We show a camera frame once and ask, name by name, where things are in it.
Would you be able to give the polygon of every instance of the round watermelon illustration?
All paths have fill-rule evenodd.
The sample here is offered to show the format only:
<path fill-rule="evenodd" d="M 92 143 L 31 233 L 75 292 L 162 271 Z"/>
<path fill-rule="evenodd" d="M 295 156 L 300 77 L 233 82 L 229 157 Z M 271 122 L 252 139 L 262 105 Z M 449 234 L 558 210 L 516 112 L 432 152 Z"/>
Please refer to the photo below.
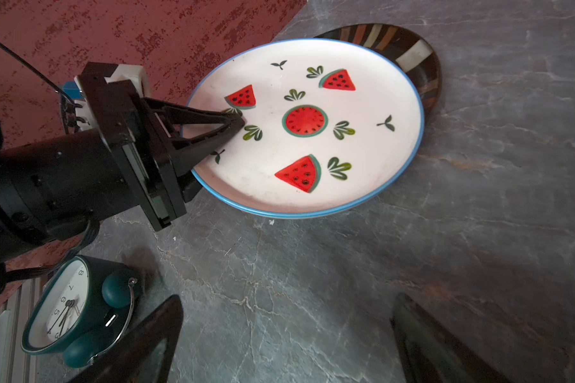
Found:
<path fill-rule="evenodd" d="M 318 160 L 312 154 L 309 154 L 290 166 L 279 170 L 275 173 L 275 176 L 303 192 L 310 193 L 318 185 L 322 176 L 320 169 Z"/>
<path fill-rule="evenodd" d="M 351 82 L 346 69 L 338 69 L 323 76 L 319 81 L 320 88 L 339 89 L 342 91 L 355 91 L 356 86 Z"/>
<path fill-rule="evenodd" d="M 314 105 L 298 105 L 283 115 L 283 128 L 296 137 L 312 137 L 322 133 L 328 116 Z"/>
<path fill-rule="evenodd" d="M 230 96 L 225 96 L 224 99 L 233 108 L 251 109 L 256 107 L 256 96 L 253 95 L 251 85 L 232 93 Z"/>

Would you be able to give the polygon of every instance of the blue plate rim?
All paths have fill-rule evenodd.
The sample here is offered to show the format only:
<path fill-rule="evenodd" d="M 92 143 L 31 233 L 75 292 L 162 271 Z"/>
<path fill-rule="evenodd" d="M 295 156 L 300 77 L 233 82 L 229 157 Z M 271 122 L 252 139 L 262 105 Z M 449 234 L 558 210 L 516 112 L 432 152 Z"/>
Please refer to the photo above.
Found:
<path fill-rule="evenodd" d="M 381 193 L 385 188 L 387 188 L 388 186 L 390 186 L 392 183 L 394 183 L 394 181 L 396 181 L 400 175 L 402 175 L 403 172 L 405 172 L 405 169 L 407 168 L 407 166 L 409 166 L 411 164 L 411 161 L 413 161 L 413 158 L 415 157 L 415 154 L 417 153 L 418 149 L 419 149 L 419 145 L 422 142 L 422 137 L 424 135 L 424 106 L 422 105 L 422 100 L 419 98 L 418 95 L 418 90 L 415 88 L 415 86 L 413 85 L 413 83 L 411 82 L 411 80 L 409 79 L 409 77 L 406 75 L 405 72 L 402 71 L 401 68 L 399 68 L 398 65 L 394 64 L 390 59 L 388 59 L 387 57 L 384 57 L 383 55 L 380 55 L 379 53 L 375 52 L 374 50 L 370 50 L 368 48 L 365 48 L 361 45 L 358 44 L 353 44 L 351 42 L 345 42 L 345 41 L 339 41 L 339 40 L 333 40 L 333 39 L 320 39 L 319 37 L 314 37 L 314 38 L 306 38 L 306 39 L 290 39 L 290 40 L 282 40 L 282 41 L 273 41 L 273 42 L 269 42 L 257 47 L 254 47 L 252 49 L 248 49 L 244 52 L 241 52 L 239 54 L 237 54 L 236 56 L 230 57 L 228 60 L 224 61 L 223 63 L 221 63 L 220 65 L 218 65 L 214 70 L 212 70 L 211 72 L 209 72 L 209 74 L 207 74 L 204 79 L 202 79 L 198 85 L 196 85 L 196 87 L 194 88 L 194 90 L 192 91 L 192 94 L 189 96 L 188 102 L 186 103 L 186 106 L 189 106 L 189 103 L 192 101 L 192 97 L 195 95 L 196 91 L 198 90 L 198 88 L 200 88 L 200 85 L 202 85 L 202 83 L 205 82 L 205 80 L 207 80 L 207 78 L 212 75 L 216 70 L 218 70 L 219 68 L 221 68 L 223 65 L 225 65 L 226 63 L 230 62 L 231 60 L 235 59 L 236 57 L 242 56 L 246 53 L 249 53 L 251 51 L 254 51 L 256 49 L 260 49 L 262 47 L 266 47 L 268 45 L 273 45 L 273 44 L 277 44 L 277 43 L 282 43 L 282 42 L 286 42 L 286 41 L 332 41 L 335 43 L 343 43 L 343 44 L 349 44 L 355 47 L 359 47 L 363 50 L 369 51 L 381 58 L 383 58 L 385 61 L 387 61 L 390 65 L 394 66 L 400 74 L 403 75 L 403 77 L 405 77 L 405 79 L 407 80 L 407 82 L 409 83 L 409 85 L 411 85 L 411 88 L 413 90 L 413 93 L 416 96 L 416 99 L 418 100 L 418 106 L 419 106 L 419 115 L 420 115 L 420 124 L 419 124 L 419 135 L 418 135 L 418 141 L 415 142 L 415 146 L 413 147 L 413 151 L 411 152 L 411 155 L 407 158 L 407 160 L 405 161 L 405 164 L 402 165 L 402 167 L 400 167 L 399 171 L 393 175 L 389 180 L 387 180 L 383 185 L 379 186 L 378 188 L 376 188 L 375 190 L 373 190 L 372 192 L 369 192 L 367 195 L 363 195 L 362 197 L 353 200 L 352 202 L 348 202 L 345 203 L 341 206 L 337 206 L 334 208 L 330 208 L 330 209 L 325 209 L 325 210 L 319 210 L 319 211 L 311 211 L 309 213 L 276 213 L 273 211 L 265 211 L 265 210 L 258 210 L 258 209 L 253 209 L 247 206 L 243 206 L 240 203 L 234 202 L 226 197 L 224 197 L 223 195 L 221 195 L 220 193 L 218 193 L 217 191 L 215 191 L 214 188 L 212 188 L 211 186 L 209 186 L 204 180 L 202 180 L 202 178 L 200 177 L 200 175 L 196 172 L 196 170 L 192 169 L 192 174 L 194 175 L 194 177 L 196 178 L 196 180 L 198 180 L 198 182 L 200 182 L 200 184 L 207 189 L 212 195 L 214 195 L 215 197 L 217 197 L 219 200 L 221 200 L 224 203 L 227 203 L 228 205 L 237 208 L 238 210 L 242 210 L 245 211 L 247 213 L 252 213 L 252 214 L 256 214 L 258 216 L 262 216 L 262 217 L 268 217 L 268 218 L 282 218 L 282 219 L 303 219 L 303 218 L 316 218 L 316 217 L 322 217 L 322 216 L 326 216 L 329 214 L 334 214 L 334 213 L 339 213 L 341 211 L 345 211 L 348 209 L 351 209 L 355 206 L 360 205 L 361 203 L 368 201 L 369 199 L 373 198 L 374 196 L 376 196 L 377 194 Z"/>

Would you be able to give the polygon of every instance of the clock face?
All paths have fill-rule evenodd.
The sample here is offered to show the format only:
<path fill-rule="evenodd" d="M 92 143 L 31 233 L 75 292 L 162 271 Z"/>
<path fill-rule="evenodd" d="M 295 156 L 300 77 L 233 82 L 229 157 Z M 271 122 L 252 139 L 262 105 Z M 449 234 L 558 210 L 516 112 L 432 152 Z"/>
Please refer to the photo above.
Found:
<path fill-rule="evenodd" d="M 88 268 L 79 259 L 69 263 L 46 295 L 32 321 L 30 346 L 44 348 L 76 325 L 88 298 Z"/>

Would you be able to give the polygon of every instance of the red wall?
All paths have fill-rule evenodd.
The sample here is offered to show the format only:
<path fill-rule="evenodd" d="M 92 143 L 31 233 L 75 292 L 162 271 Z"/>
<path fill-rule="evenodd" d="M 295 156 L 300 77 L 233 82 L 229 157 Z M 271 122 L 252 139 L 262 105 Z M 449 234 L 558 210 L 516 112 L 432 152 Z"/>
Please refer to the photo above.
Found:
<path fill-rule="evenodd" d="M 185 103 L 222 61 L 269 42 L 306 0 L 0 0 L 0 42 L 55 83 L 88 61 L 145 66 L 154 98 Z M 63 134 L 57 96 L 0 51 L 5 148 Z M 72 244 L 52 243 L 7 268 L 50 264 Z M 13 283 L 0 304 L 18 288 Z"/>

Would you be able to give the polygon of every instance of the brown striped bowl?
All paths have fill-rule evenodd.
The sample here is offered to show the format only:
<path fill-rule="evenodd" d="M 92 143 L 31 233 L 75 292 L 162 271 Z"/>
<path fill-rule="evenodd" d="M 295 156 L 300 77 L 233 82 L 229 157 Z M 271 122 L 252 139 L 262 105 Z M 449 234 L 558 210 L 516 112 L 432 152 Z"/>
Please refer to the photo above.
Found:
<path fill-rule="evenodd" d="M 430 44 L 409 29 L 388 24 L 358 24 L 322 33 L 321 39 L 341 40 L 373 50 L 396 64 L 418 90 L 428 115 L 441 92 L 441 63 Z"/>

